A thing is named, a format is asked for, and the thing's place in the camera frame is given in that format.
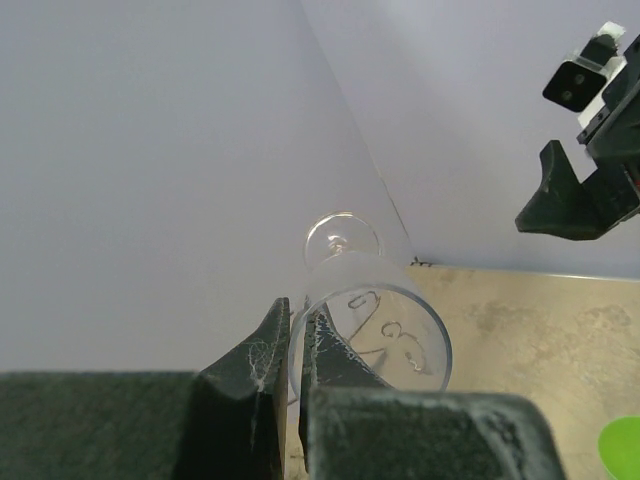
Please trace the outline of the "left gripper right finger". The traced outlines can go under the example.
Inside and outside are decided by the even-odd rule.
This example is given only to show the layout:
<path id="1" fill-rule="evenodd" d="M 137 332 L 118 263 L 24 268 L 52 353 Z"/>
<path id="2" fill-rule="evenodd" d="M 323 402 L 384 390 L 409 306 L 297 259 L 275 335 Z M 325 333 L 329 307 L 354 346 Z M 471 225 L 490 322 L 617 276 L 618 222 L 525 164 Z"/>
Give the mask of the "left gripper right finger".
<path id="1" fill-rule="evenodd" d="M 312 479 L 563 479 L 545 417 L 504 393 L 387 386 L 317 310 L 302 322 L 299 436 Z"/>

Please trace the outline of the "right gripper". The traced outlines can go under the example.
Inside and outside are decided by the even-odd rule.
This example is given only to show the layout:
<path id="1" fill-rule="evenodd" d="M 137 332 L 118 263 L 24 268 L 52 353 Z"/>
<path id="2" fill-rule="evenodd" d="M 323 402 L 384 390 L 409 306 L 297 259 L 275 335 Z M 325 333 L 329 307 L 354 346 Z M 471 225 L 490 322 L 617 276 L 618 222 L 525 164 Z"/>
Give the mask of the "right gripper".
<path id="1" fill-rule="evenodd" d="M 639 41 L 619 53 L 627 65 L 578 136 L 596 170 L 580 183 L 561 142 L 549 141 L 539 187 L 515 219 L 520 233 L 596 240 L 639 213 Z"/>

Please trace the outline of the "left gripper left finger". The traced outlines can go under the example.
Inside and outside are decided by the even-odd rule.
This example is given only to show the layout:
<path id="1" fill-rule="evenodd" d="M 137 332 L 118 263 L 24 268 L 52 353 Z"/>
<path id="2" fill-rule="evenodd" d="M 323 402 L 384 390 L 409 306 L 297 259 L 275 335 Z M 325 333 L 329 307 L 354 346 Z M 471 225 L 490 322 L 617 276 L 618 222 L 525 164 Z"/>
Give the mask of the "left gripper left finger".
<path id="1" fill-rule="evenodd" d="M 290 306 L 200 372 L 10 372 L 5 479 L 280 479 Z"/>

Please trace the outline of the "clear short wine glass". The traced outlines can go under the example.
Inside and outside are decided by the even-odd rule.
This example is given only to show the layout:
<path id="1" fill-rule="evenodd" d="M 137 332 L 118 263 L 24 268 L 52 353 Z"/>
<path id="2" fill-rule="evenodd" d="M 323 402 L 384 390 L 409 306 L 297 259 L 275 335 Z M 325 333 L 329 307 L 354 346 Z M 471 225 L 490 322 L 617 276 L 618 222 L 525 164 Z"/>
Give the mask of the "clear short wine glass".
<path id="1" fill-rule="evenodd" d="M 344 354 L 383 385 L 443 391 L 453 367 L 447 328 L 378 233 L 352 212 L 334 212 L 307 232 L 308 283 L 292 320 L 289 384 L 302 390 L 304 337 L 322 353 Z"/>

